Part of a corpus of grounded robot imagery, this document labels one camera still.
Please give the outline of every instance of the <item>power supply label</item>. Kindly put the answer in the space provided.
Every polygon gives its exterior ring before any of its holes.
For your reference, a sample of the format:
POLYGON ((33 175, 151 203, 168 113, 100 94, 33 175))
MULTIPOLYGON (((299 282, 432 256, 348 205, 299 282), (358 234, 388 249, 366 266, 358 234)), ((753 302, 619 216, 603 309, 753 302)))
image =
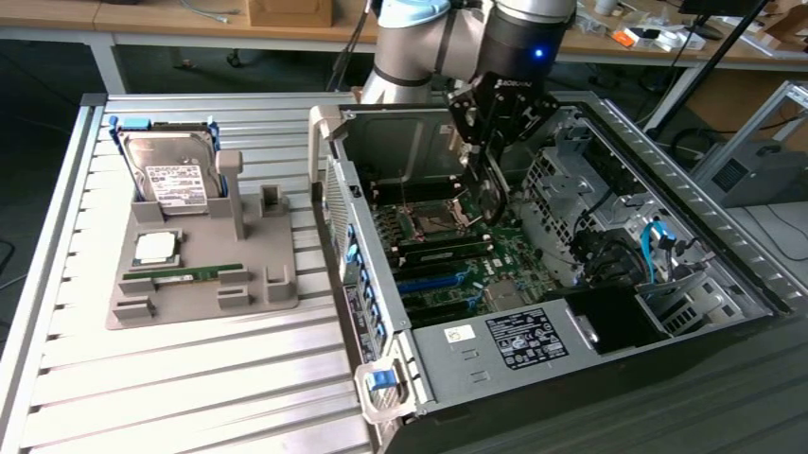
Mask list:
POLYGON ((486 321, 504 364, 512 370, 565 357, 567 351, 543 309, 486 321))

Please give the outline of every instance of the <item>motherboard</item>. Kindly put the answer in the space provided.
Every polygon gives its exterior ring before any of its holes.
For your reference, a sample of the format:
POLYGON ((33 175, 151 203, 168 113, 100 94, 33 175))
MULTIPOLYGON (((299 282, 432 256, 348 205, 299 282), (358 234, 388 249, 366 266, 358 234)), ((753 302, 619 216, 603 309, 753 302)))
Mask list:
POLYGON ((531 305, 555 288, 515 215, 487 225, 467 190, 371 211, 412 327, 531 305))

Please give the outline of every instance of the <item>floor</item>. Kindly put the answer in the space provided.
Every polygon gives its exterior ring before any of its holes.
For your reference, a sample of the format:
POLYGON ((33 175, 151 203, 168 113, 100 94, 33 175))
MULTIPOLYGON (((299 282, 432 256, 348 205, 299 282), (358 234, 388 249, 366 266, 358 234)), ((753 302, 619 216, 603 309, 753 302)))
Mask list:
MULTIPOLYGON (((172 68, 169 52, 151 46, 120 46, 132 93, 317 92, 324 89, 335 54, 241 51, 241 68, 225 62, 225 49, 187 48, 181 57, 192 65, 172 68)), ((360 85, 371 56, 356 55, 346 81, 360 85)), ((637 84, 661 84, 666 71, 642 74, 642 67, 559 63, 549 90, 591 90, 611 99, 630 117, 645 115, 658 101, 637 84), (605 73, 605 83, 593 76, 605 73)), ((88 48, 81 44, 0 42, 0 239, 16 251, 0 275, 0 342, 12 321, 22 281, 2 288, 29 267, 56 183, 61 155, 69 138, 82 93, 104 91, 88 48)), ((667 131, 701 126, 690 112, 681 112, 667 131)), ((6 247, 0 246, 0 261, 6 247)))

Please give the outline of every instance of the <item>table leg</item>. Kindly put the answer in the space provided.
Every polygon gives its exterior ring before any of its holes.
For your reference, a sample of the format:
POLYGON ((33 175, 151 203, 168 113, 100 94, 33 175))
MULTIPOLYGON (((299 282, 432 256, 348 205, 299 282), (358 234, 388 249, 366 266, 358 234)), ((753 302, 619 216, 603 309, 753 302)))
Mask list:
POLYGON ((670 107, 673 107, 673 104, 677 102, 677 99, 679 99, 679 96, 683 93, 686 87, 690 85, 690 83, 693 83, 693 79, 701 72, 702 68, 703 63, 699 63, 698 65, 683 70, 683 73, 681 73, 679 79, 675 81, 670 92, 667 92, 667 96, 663 98, 662 101, 658 102, 657 111, 654 112, 650 120, 647 120, 647 123, 642 127, 643 131, 657 127, 661 118, 665 116, 665 114, 667 114, 667 111, 670 111, 670 107))
POLYGON ((96 33, 85 41, 96 59, 96 66, 104 80, 105 91, 110 95, 123 95, 127 93, 127 82, 121 73, 117 52, 112 37, 106 34, 96 33))

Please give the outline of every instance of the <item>slotted aluminum surface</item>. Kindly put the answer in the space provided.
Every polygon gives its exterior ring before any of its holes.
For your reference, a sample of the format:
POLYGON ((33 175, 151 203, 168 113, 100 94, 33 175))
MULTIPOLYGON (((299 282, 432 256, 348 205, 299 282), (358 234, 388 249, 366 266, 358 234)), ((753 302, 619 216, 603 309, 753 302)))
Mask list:
POLYGON ((44 453, 368 452, 307 192, 307 119, 344 94, 114 96, 80 194, 69 254, 16 448, 44 453), (219 122, 243 153, 241 190, 279 183, 291 205, 300 306, 104 329, 132 191, 108 118, 219 122))

